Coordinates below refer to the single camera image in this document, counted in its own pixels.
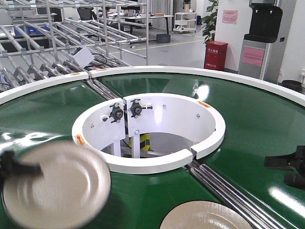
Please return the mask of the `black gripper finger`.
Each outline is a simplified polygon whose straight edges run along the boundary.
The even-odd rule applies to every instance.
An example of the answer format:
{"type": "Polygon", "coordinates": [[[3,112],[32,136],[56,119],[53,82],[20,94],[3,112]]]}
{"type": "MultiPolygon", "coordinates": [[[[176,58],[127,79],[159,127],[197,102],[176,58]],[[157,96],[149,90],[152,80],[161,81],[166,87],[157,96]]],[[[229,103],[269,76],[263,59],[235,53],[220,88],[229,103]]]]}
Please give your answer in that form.
{"type": "Polygon", "coordinates": [[[282,156],[266,156],[264,166],[280,170],[305,170],[305,146],[297,146],[294,153],[282,156]]]}
{"type": "Polygon", "coordinates": [[[14,157],[13,150],[4,151],[0,156],[0,178],[6,178],[10,175],[42,175],[42,169],[39,164],[25,164],[14,157]]]}
{"type": "Polygon", "coordinates": [[[286,173],[284,175],[284,183],[290,187],[294,187],[300,190],[305,189],[305,178],[300,174],[286,173]]]}

